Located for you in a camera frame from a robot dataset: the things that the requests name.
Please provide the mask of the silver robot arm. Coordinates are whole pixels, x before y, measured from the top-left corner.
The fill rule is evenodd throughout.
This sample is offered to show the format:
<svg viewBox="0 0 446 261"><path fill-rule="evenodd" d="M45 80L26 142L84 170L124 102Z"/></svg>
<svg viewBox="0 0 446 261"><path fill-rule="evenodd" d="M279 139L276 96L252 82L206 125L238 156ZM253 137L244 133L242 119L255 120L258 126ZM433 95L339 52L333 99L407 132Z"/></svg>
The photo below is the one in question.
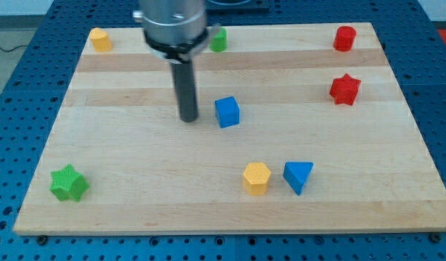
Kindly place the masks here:
<svg viewBox="0 0 446 261"><path fill-rule="evenodd" d="M219 33L207 26L203 0L140 0L132 12L143 25L144 40L152 53L170 63L179 117L192 123L199 117L193 59Z"/></svg>

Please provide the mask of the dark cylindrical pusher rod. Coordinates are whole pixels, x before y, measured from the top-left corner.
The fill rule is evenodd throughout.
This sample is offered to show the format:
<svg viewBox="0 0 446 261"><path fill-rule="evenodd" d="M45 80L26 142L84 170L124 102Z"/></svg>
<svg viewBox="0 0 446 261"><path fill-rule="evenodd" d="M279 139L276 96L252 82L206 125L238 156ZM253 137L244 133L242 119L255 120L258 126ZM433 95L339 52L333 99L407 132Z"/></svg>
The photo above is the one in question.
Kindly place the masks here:
<svg viewBox="0 0 446 261"><path fill-rule="evenodd" d="M170 64L179 117L185 123L194 122L198 116L197 89L192 61Z"/></svg>

